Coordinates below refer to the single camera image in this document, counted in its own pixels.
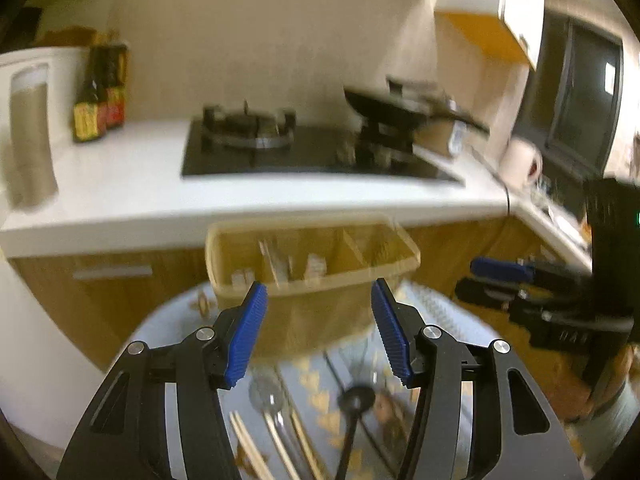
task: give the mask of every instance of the blue gripper pad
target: blue gripper pad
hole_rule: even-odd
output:
[[[242,302],[244,312],[228,347],[225,381],[231,387],[244,377],[260,325],[267,312],[267,287],[255,282]]]
[[[474,258],[470,267],[471,273],[478,278],[508,283],[533,283],[534,270],[514,262],[503,262],[481,256]]]
[[[413,377],[413,372],[409,358],[409,342],[398,321],[396,308],[398,308],[398,304],[385,280],[382,278],[376,280],[371,287],[373,317],[376,319],[391,370],[406,386],[406,383]]]

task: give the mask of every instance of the metal pivot bolt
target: metal pivot bolt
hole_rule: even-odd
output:
[[[511,347],[509,346],[509,343],[507,343],[506,341],[498,340],[498,341],[494,341],[494,349],[496,352],[500,352],[501,354],[506,354],[507,352],[509,352],[509,350],[511,350]]]
[[[145,344],[142,341],[134,341],[127,346],[127,352],[131,355],[138,355],[145,349]]]
[[[422,329],[422,335],[428,339],[437,339],[442,335],[442,330],[437,326],[429,325]]]
[[[213,336],[215,335],[216,333],[214,332],[214,330],[212,328],[209,328],[208,326],[201,328],[196,332],[196,337],[200,341],[208,341],[209,339],[213,339]]]

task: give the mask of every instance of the drawer handle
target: drawer handle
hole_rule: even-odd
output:
[[[90,282],[91,280],[112,280],[114,278],[143,278],[152,276],[153,273],[154,270],[150,265],[116,265],[74,270],[73,277],[78,282]]]

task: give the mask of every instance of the white countertop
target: white countertop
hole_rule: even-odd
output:
[[[128,124],[99,142],[70,146],[54,162],[60,192],[0,228],[8,258],[201,246],[207,226],[247,214],[372,212],[418,225],[507,214],[504,188],[470,155],[451,162],[418,154],[455,174],[447,182],[338,174],[180,177],[189,121]],[[511,197],[522,218],[570,262],[590,265],[542,213]]]

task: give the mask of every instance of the wooden chopstick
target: wooden chopstick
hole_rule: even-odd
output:
[[[276,425],[273,422],[273,417],[271,416],[271,413],[264,412],[263,415],[264,415],[264,420],[267,423],[267,428],[269,428],[269,433],[271,433],[271,438],[273,439],[273,443],[276,445],[276,449],[278,450],[280,458],[284,462],[284,467],[287,469],[287,473],[289,473],[291,480],[300,480],[300,476],[298,475],[298,472],[296,471],[296,468],[293,465],[293,462],[291,461],[291,457],[289,456],[289,453],[287,453],[287,450],[284,447],[282,440],[280,439],[280,435],[276,430]]]
[[[242,418],[240,418],[240,414],[238,412],[231,412],[229,414],[229,419],[231,420],[231,426],[236,432],[238,442],[244,448],[244,452],[249,457],[249,462],[254,468],[255,473],[260,477],[260,480],[275,480],[271,471],[269,471],[269,467],[262,458],[262,455],[258,451],[258,448],[255,447],[254,440],[246,430],[244,422],[242,421]]]
[[[298,436],[298,440],[300,441],[300,447],[302,447],[302,451],[305,454],[306,461],[311,468],[311,472],[316,480],[325,480],[324,475],[318,465],[318,460],[316,460],[316,456],[314,455],[313,450],[311,449],[311,444],[309,444],[308,439],[306,438],[306,434],[304,429],[302,428],[302,422],[300,421],[300,417],[296,413],[295,410],[291,411],[291,421],[293,423],[293,429],[296,430],[296,435]]]

